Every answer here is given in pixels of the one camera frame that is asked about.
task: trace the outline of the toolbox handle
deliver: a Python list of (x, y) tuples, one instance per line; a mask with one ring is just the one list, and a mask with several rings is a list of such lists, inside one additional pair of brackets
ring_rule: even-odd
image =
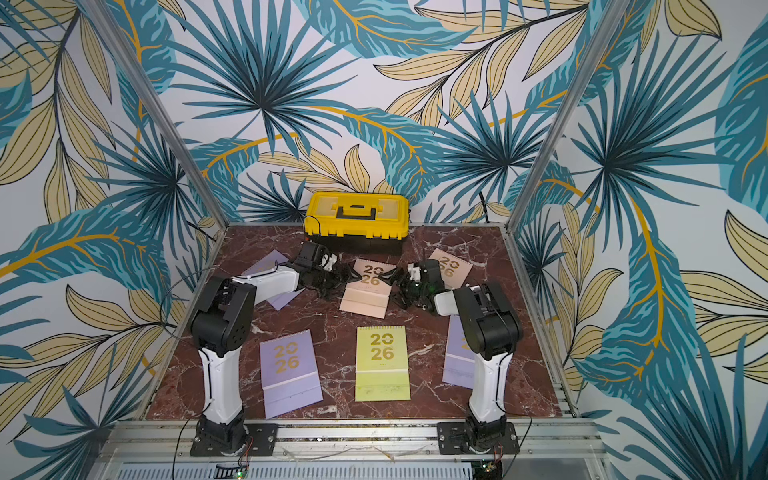
[(339, 207), (336, 211), (336, 218), (352, 218), (354, 220), (375, 220), (376, 219), (376, 207), (371, 207), (371, 214), (365, 215), (347, 215), (344, 213), (344, 207)]

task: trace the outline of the yellow toolbox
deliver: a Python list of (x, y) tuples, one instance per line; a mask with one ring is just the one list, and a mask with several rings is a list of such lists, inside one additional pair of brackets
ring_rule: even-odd
[(408, 201), (401, 195), (316, 192), (304, 231), (332, 252), (399, 255), (408, 236)]

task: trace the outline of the black mounting plate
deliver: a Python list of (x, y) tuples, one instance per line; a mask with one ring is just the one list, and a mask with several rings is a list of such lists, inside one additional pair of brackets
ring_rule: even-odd
[[(469, 449), (465, 425), (464, 422), (441, 422), (437, 424), (440, 455), (475, 455), (475, 452)], [(507, 422), (507, 435), (500, 438), (497, 445), (502, 446), (504, 455), (515, 455), (520, 452), (515, 424)], [(493, 455), (493, 449), (490, 449), (487, 455)]]
[[(276, 423), (248, 423), (245, 422), (247, 434), (253, 437), (253, 444), (250, 446), (251, 457), (271, 457), (275, 449), (275, 439), (277, 438)], [(193, 457), (221, 457), (232, 456), (222, 453), (220, 446), (216, 443), (208, 442), (205, 437), (195, 437), (192, 442), (190, 456)]]

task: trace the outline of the wallpaper wall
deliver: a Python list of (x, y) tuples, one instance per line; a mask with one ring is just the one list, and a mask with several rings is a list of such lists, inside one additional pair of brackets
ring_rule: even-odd
[(606, 4), (186, 2), (153, 78), (232, 221), (302, 220), (318, 190), (403, 194), (417, 222), (478, 221), (485, 200), (503, 221)]
[[(109, 4), (159, 80), (167, 13)], [(216, 228), (73, 1), (0, 0), (0, 58), (0, 476), (80, 480), (144, 398)]]
[(516, 240), (618, 478), (768, 478), (768, 4), (633, 15)]

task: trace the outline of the red marble tabletop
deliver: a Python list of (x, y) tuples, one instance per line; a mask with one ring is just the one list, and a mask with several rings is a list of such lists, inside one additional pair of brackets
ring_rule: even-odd
[[(288, 257), (300, 249), (301, 227), (231, 227), (219, 253), (219, 274), (242, 273), (277, 249)], [(466, 282), (471, 285), (497, 280), (518, 311), (525, 338), (518, 344), (509, 367), (506, 410), (510, 414), (559, 416), (561, 411), (538, 341), (522, 299), (501, 231), (498, 227), (412, 227), (402, 257), (364, 255), (387, 263), (404, 264), (428, 257), (435, 248), (472, 263)], [(354, 256), (341, 255), (349, 262)], [(305, 290), (281, 311), (263, 302), (253, 312), (251, 335), (240, 354), (240, 394), (246, 418), (264, 418), (259, 343), (309, 329), (312, 333), (323, 401), (282, 415), (285, 419), (354, 418), (463, 418), (470, 389), (442, 382), (448, 319), (412, 307), (402, 310), (389, 302), (385, 319), (339, 311), (341, 292), (330, 301), (318, 300)], [(411, 400), (355, 402), (356, 327), (405, 325), (409, 352)], [(200, 357), (186, 343), (179, 343), (146, 418), (186, 419), (204, 404)]]

